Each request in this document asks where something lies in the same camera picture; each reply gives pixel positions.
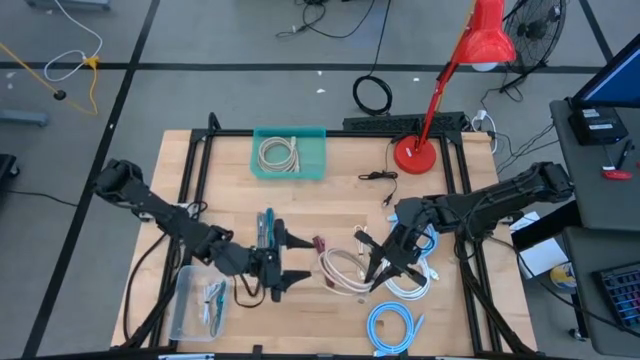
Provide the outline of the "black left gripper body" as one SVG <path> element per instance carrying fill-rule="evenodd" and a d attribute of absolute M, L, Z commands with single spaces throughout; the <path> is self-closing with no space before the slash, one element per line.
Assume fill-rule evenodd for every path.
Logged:
<path fill-rule="evenodd" d="M 227 246 L 227 260 L 232 276 L 250 275 L 256 278 L 262 290 L 270 290 L 271 300 L 279 303 L 283 290 L 281 246 L 277 243 L 267 247 L 242 247 L 237 243 Z"/>

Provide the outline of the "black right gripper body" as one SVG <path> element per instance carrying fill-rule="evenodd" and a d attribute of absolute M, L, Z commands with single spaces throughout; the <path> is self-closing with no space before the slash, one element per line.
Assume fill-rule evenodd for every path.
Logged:
<path fill-rule="evenodd" d="M 421 236 L 418 230 L 397 222 L 384 241 L 384 273 L 417 273 L 417 264 L 422 250 L 417 246 Z"/>

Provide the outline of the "teal plastic bin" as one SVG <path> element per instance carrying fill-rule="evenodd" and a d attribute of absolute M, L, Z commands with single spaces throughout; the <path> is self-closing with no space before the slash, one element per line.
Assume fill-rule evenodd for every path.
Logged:
<path fill-rule="evenodd" d="M 317 126 L 257 127 L 249 167 L 260 179 L 322 180 L 327 130 Z"/>

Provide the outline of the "red desk lamp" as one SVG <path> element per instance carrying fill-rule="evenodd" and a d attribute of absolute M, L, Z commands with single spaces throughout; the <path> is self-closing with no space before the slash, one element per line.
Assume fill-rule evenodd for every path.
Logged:
<path fill-rule="evenodd" d="M 395 164 L 402 171 L 418 175 L 429 171 L 437 154 L 428 136 L 446 85 L 462 64 L 497 64 L 516 58 L 515 48 L 503 31 L 505 0 L 473 0 L 467 22 L 449 61 L 436 78 L 420 135 L 409 135 L 396 143 Z"/>

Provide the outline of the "clear plastic bin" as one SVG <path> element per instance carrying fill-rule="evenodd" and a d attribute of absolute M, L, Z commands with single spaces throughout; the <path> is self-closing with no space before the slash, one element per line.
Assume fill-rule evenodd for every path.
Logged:
<path fill-rule="evenodd" d="M 183 267 L 170 303 L 168 337 L 186 342 L 212 342 L 220 337 L 230 289 L 231 279 L 215 267 Z"/>

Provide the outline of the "black power strip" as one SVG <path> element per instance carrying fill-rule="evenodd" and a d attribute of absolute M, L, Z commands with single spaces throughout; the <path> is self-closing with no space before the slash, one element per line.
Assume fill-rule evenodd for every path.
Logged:
<path fill-rule="evenodd" d="M 406 114 L 377 117 L 352 117 L 343 119 L 346 131 L 408 132 L 419 134 L 424 125 L 424 114 Z M 464 112 L 436 113 L 430 126 L 431 132 L 463 131 L 469 128 Z"/>

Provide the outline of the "white paper sheet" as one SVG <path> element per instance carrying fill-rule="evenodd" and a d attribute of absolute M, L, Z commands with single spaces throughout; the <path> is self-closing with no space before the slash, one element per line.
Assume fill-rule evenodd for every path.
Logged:
<path fill-rule="evenodd" d="M 522 257 L 518 261 L 519 268 L 525 279 L 541 275 L 569 261 L 555 238 L 546 239 L 530 248 L 520 250 L 519 255 Z"/>

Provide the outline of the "white plug adapter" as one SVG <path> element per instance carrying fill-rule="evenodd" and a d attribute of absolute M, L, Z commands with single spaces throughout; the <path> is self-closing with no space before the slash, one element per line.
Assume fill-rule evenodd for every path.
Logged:
<path fill-rule="evenodd" d="M 497 140 L 496 140 L 496 135 L 497 135 L 497 128 L 496 128 L 496 124 L 495 121 L 493 120 L 493 118 L 488 114 L 488 112 L 486 110 L 478 110 L 476 115 L 471 119 L 470 121 L 470 125 L 472 127 L 472 130 L 474 132 L 483 132 L 482 129 L 482 125 L 488 122 L 489 124 L 489 129 L 486 130 L 486 133 L 489 135 L 489 137 L 491 138 L 491 153 L 495 154 L 497 151 Z"/>

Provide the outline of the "grey desk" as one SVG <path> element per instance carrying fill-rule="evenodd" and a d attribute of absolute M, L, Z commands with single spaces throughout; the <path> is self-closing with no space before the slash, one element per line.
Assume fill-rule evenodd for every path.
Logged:
<path fill-rule="evenodd" d="M 564 100 L 554 100 L 549 107 L 565 164 L 575 186 L 575 202 L 582 224 L 599 230 L 640 232 L 640 109 L 617 110 L 634 145 L 623 164 L 623 169 L 630 172 L 632 178 L 610 180 L 602 175 L 602 167 L 618 161 L 625 142 L 606 147 L 581 146 L 569 125 L 569 104 Z"/>

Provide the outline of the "black keyboard coloured keys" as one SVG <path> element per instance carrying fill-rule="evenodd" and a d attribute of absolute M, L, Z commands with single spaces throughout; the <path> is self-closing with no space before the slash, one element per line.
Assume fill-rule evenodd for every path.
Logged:
<path fill-rule="evenodd" d="M 640 262 L 597 270 L 592 277 L 616 323 L 640 333 Z"/>

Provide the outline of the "black mini computer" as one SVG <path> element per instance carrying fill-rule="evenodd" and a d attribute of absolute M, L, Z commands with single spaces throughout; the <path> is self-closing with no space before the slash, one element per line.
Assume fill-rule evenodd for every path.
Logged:
<path fill-rule="evenodd" d="M 575 110 L 569 124 L 582 146 L 615 144 L 629 134 L 617 111 L 610 107 Z"/>

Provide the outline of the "black pen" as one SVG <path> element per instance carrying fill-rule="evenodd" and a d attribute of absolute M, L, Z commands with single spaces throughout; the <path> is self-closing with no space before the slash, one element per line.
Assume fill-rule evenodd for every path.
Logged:
<path fill-rule="evenodd" d="M 634 148 L 633 140 L 632 139 L 628 139 L 625 142 L 623 150 L 622 150 L 622 152 L 620 154 L 620 157 L 619 157 L 619 159 L 618 159 L 618 161 L 616 163 L 615 168 L 617 170 L 621 170 L 622 169 L 627 157 L 629 156 L 629 153 L 633 150 L 633 148 Z"/>

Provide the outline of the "black round fan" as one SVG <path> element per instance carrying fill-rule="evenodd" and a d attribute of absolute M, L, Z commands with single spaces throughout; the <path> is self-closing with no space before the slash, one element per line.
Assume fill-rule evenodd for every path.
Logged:
<path fill-rule="evenodd" d="M 518 77 L 502 85 L 500 92 L 506 92 L 529 74 L 547 66 L 564 28 L 566 11 L 567 0 L 516 1 L 503 23 L 516 53 L 507 69 Z"/>

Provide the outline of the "black framed blue monitor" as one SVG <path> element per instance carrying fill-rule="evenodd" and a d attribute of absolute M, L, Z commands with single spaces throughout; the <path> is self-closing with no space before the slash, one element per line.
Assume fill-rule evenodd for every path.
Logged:
<path fill-rule="evenodd" d="M 640 108 L 640 34 L 573 97 L 586 106 Z"/>

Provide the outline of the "black aluminium table frame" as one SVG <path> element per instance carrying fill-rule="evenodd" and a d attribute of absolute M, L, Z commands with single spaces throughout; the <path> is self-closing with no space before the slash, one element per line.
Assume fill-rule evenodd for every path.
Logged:
<path fill-rule="evenodd" d="M 430 136 L 437 160 L 430 173 L 403 179 L 407 190 L 469 192 L 496 180 L 489 138 L 482 133 L 436 132 Z M 207 216 L 248 236 L 249 211 L 238 199 L 234 179 L 253 183 L 249 172 L 252 134 L 237 129 L 169 130 L 163 135 L 153 187 L 177 201 L 196 196 L 208 202 Z M 411 347 L 413 358 L 470 357 L 476 354 L 510 356 L 508 340 L 483 310 L 462 280 L 451 236 L 442 239 L 436 260 L 446 273 L 421 307 L 426 324 Z M 122 322 L 140 325 L 167 289 L 174 268 L 175 244 L 152 224 L 139 232 L 129 282 L 121 306 Z M 534 348 L 531 317 L 514 253 L 505 243 L 487 243 L 472 260 L 474 272 L 495 308 L 525 346 Z M 168 337 L 167 317 L 159 319 L 143 349 L 212 353 L 217 358 L 249 357 L 260 346 L 269 359 L 367 358 L 372 346 L 365 333 L 367 309 L 351 299 L 329 293 L 306 281 L 283 297 L 246 309 L 232 306 L 231 323 L 221 340 L 211 343 L 175 342 Z"/>

